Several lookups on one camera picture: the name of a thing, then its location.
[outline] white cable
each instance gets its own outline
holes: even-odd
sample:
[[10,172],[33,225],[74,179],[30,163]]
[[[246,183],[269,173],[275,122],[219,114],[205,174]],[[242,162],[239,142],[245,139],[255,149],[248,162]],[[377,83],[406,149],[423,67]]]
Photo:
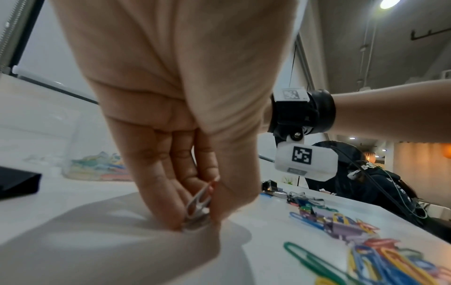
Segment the white cable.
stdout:
[[419,215],[417,215],[416,213],[414,213],[412,210],[410,210],[410,208],[405,204],[403,196],[401,195],[401,191],[399,191],[398,189],[398,185],[395,183],[395,181],[393,180],[393,178],[390,176],[390,174],[388,172],[385,171],[385,169],[383,169],[382,167],[380,167],[379,165],[376,165],[378,168],[382,169],[382,171],[385,172],[385,174],[387,174],[390,177],[391,182],[393,183],[393,185],[395,186],[396,190],[398,191],[399,197],[401,197],[401,201],[403,202],[404,206],[407,208],[407,210],[409,212],[411,212],[415,217],[419,218],[419,219],[427,219],[428,218],[428,212],[423,208],[423,207],[417,207],[417,203],[415,203],[415,208],[421,208],[424,211],[424,217],[420,217]]

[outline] plastic container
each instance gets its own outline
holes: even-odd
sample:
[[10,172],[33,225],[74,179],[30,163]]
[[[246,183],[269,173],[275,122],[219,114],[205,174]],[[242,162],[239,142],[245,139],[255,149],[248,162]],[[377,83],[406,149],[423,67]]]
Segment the plastic container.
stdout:
[[66,149],[62,174],[76,180],[131,181],[100,111],[80,116]]

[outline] ceiling light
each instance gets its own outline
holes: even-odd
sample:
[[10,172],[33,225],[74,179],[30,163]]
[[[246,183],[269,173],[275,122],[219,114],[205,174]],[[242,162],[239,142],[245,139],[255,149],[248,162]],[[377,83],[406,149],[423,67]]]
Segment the ceiling light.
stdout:
[[382,0],[381,9],[387,10],[399,3],[400,0]]

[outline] forearm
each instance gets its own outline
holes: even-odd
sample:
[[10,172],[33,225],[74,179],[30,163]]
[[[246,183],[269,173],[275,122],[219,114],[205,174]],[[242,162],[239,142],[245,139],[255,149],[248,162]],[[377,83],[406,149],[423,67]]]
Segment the forearm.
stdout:
[[412,142],[451,142],[451,80],[333,95],[330,133]]

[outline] human hand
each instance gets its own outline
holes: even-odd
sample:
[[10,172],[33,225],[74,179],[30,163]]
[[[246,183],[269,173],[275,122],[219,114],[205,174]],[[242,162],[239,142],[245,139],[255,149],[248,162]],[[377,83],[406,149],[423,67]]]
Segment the human hand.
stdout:
[[214,221],[260,192],[257,134],[297,4],[54,0],[144,202],[169,227],[218,175]]

